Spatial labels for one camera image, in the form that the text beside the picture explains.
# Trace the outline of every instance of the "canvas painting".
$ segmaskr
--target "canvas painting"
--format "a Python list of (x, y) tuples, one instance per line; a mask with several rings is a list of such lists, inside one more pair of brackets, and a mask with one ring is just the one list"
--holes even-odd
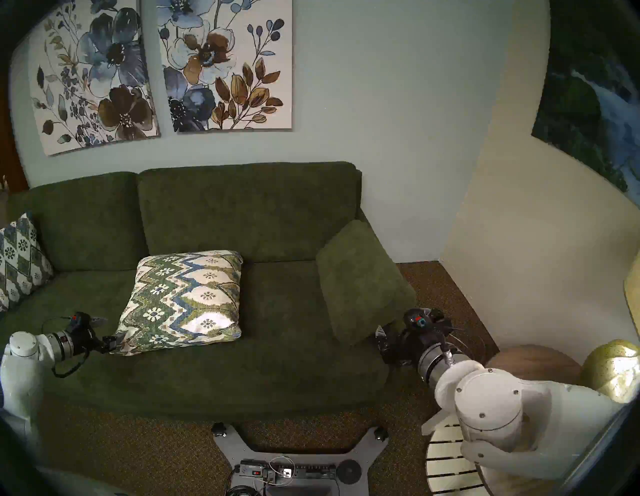
[(29, 34), (45, 154), (157, 136), (136, 0), (60, 2)]
[(173, 130), (291, 128), (291, 0), (156, 0)]
[(640, 31), (625, 0), (550, 0), (551, 39), (533, 136), (640, 205)]

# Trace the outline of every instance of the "zigzag patterned pillow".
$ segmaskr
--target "zigzag patterned pillow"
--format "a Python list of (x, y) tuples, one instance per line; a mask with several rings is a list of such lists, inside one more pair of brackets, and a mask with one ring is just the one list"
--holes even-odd
[(239, 253), (228, 251), (140, 260), (112, 353), (136, 355), (238, 339), (242, 263)]
[(0, 240), (0, 312), (6, 312), (53, 277), (53, 267), (29, 214), (0, 229)]

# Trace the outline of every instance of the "brown carpet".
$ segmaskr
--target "brown carpet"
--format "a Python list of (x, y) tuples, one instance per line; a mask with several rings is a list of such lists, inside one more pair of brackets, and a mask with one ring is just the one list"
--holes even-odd
[[(482, 322), (438, 262), (398, 265), (422, 307), (441, 308), (464, 351), (485, 362), (497, 348)], [(372, 496), (428, 493), (426, 439), (420, 426), (438, 406), (414, 370), (392, 371), (381, 401), (334, 415), (253, 421), (236, 428), (258, 450), (348, 451), (371, 426), (385, 426), (390, 442), (369, 471)], [(221, 495), (230, 466), (217, 449), (210, 424), (192, 424), (80, 408), (47, 398), (40, 429), (51, 465), (142, 495)]]

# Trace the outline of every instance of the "landscape painting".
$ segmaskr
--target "landscape painting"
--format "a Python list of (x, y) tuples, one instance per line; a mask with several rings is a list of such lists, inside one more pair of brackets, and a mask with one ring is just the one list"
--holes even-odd
[(45, 154), (157, 136), (136, 0), (60, 2), (29, 34)]
[(175, 132), (290, 129), (292, 0), (156, 0)]
[(551, 40), (533, 136), (640, 205), (640, 22), (626, 0), (550, 0)]

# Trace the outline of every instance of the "metal base plate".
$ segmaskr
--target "metal base plate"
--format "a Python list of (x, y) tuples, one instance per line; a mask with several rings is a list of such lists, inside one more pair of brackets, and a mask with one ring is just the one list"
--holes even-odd
[[(269, 453), (257, 452), (250, 449), (240, 437), (236, 429), (225, 424), (225, 435), (214, 437), (220, 451), (227, 457), (231, 467), (239, 465), (242, 460), (262, 460), (268, 462), (277, 456), (287, 456), (296, 465), (335, 465), (344, 460), (355, 460), (362, 468), (362, 476), (355, 484), (344, 484), (335, 479), (283, 479), (278, 477), (276, 483), (288, 483), (287, 486), (267, 486), (266, 493), (272, 496), (311, 496), (323, 494), (326, 496), (369, 496), (369, 480), (367, 473), (373, 461), (384, 451), (389, 443), (388, 437), (384, 440), (376, 439), (371, 428), (356, 446), (347, 453), (341, 454), (296, 454), (296, 453)], [(280, 464), (282, 459), (273, 463)], [(262, 493), (263, 482), (257, 477), (247, 477), (234, 474), (230, 488), (234, 486), (254, 487)]]

